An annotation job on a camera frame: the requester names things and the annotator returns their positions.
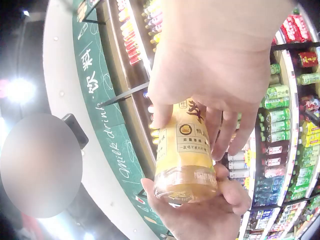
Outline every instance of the person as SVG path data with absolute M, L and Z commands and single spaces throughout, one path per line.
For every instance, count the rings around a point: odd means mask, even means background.
M 240 128 L 228 153 L 241 150 L 268 88 L 272 39 L 295 5 L 291 0 L 162 0 L 163 30 L 148 87 L 154 127 L 168 123 L 173 104 L 192 97 L 205 115 L 213 159 L 226 152 L 238 113 Z M 228 180 L 224 166 L 214 168 L 218 195 L 179 208 L 154 196 L 152 180 L 141 180 L 148 203 L 177 240 L 236 239 L 251 199 L 240 183 Z

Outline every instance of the light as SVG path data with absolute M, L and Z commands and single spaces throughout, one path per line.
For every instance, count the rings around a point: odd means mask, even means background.
M 13 102 L 24 104 L 34 96 L 35 90 L 34 85 L 20 78 L 8 84 L 7 96 Z
M 57 236 L 58 239 L 74 240 L 72 235 L 66 231 L 61 222 L 58 220 L 58 216 L 52 218 L 38 218 L 38 221 L 44 225 L 50 234 Z
M 85 233 L 83 240 L 94 240 L 94 237 L 90 233 Z
M 30 17 L 30 14 L 29 14 L 29 12 L 27 10 L 23 11 L 23 14 L 28 16 L 28 17 Z

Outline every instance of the green bottle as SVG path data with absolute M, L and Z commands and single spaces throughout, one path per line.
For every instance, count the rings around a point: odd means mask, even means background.
M 267 123 L 275 123 L 283 120 L 291 119 L 291 112 L 289 108 L 285 108 L 282 110 L 266 110 L 265 111 L 265 118 L 262 116 L 261 113 L 258 114 L 260 121 L 266 121 Z
M 300 168 L 297 166 L 295 170 L 293 170 L 292 175 L 297 175 L 298 178 L 303 178 L 309 175 L 312 175 L 315 166 Z
M 271 74 L 281 73 L 281 67 L 278 63 L 270 65 Z
M 320 73 L 306 73 L 301 74 L 297 79 L 299 85 L 309 85 L 320 82 Z
M 283 98 L 289 97 L 290 91 L 287 85 L 280 85 L 275 87 L 269 87 L 267 89 L 265 98 L 266 99 L 275 99 L 275 98 Z
M 261 127 L 261 131 L 264 132 L 265 128 L 262 125 L 262 123 L 260 123 L 260 127 Z M 268 133 L 273 133 L 273 132 L 279 132 L 279 131 L 290 130 L 290 129 L 291 129 L 290 120 L 284 120 L 284 121 L 268 124 L 266 130 Z
M 280 107 L 288 107 L 290 105 L 290 98 L 275 98 L 275 99 L 266 99 L 263 98 L 261 102 L 261 108 L 264 109 L 274 109 Z

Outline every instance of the yellow bottle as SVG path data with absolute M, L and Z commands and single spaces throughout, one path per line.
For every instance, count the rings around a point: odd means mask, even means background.
M 320 132 L 320 127 L 313 124 L 313 122 L 305 121 L 301 127 L 299 127 L 299 131 L 303 132 L 305 135 L 311 135 Z
M 305 148 L 312 147 L 320 144 L 320 132 L 312 135 L 302 135 L 298 140 L 299 144 L 302 144 Z
M 208 132 L 190 98 L 174 104 L 170 122 L 159 132 L 154 193 L 175 204 L 216 195 Z

